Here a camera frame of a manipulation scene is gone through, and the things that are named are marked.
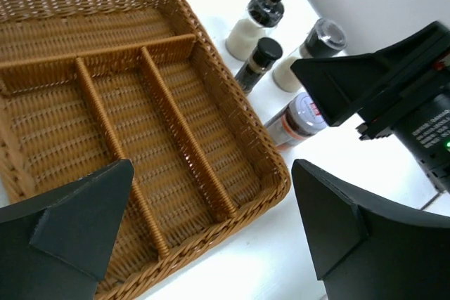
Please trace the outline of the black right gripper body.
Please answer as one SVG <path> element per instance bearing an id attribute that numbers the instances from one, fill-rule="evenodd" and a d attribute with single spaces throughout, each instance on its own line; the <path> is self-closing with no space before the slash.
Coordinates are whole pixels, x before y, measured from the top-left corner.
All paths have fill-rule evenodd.
<path id="1" fill-rule="evenodd" d="M 380 66 L 358 111 L 363 141 L 396 136 L 440 190 L 449 189 L 449 28 L 431 22 L 369 54 Z"/>

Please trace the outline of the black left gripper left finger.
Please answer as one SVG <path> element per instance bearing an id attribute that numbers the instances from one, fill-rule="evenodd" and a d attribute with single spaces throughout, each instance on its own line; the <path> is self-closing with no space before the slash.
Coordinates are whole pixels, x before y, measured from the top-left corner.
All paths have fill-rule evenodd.
<path id="1" fill-rule="evenodd" d="M 1 208 L 2 299 L 92 299 L 105 278 L 134 168 L 117 160 Z"/>

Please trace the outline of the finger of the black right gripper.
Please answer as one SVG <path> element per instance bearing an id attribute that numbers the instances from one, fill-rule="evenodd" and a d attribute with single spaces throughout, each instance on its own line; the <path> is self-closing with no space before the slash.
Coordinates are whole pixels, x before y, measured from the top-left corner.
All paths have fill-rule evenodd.
<path id="1" fill-rule="evenodd" d="M 295 61 L 291 70 L 330 126 L 339 126 L 375 97 L 383 64 L 374 54 Z"/>

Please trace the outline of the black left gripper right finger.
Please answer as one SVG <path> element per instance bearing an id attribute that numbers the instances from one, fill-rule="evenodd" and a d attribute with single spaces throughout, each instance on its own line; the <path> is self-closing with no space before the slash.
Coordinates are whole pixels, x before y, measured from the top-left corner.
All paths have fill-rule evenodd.
<path id="1" fill-rule="evenodd" d="M 343 181 L 304 159 L 292 182 L 329 299 L 448 299 L 449 218 Z"/>

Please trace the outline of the sauce jar white red lid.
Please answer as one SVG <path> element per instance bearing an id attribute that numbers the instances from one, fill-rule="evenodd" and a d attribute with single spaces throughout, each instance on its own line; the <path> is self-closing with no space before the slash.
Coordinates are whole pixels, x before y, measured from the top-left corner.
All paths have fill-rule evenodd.
<path id="1" fill-rule="evenodd" d="M 264 125 L 280 151 L 296 147 L 327 126 L 307 92 L 299 93 Z"/>

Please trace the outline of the small pepper jar black cap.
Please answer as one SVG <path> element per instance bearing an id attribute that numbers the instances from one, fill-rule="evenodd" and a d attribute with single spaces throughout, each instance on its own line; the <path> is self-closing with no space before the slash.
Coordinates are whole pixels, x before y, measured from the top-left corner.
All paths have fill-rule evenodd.
<path id="1" fill-rule="evenodd" d="M 248 95 L 260 79 L 281 59 L 281 45 L 270 37 L 262 37 L 244 65 L 239 69 L 235 80 L 245 95 Z"/>

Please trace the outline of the salt bottle black knob cap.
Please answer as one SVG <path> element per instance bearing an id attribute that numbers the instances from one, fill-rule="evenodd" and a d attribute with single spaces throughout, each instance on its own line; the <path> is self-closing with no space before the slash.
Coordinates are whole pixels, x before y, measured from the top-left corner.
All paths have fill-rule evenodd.
<path id="1" fill-rule="evenodd" d="M 226 38 L 227 51 L 237 60 L 247 60 L 259 39 L 268 37 L 285 13 L 282 0 L 250 0 L 245 15 Z"/>

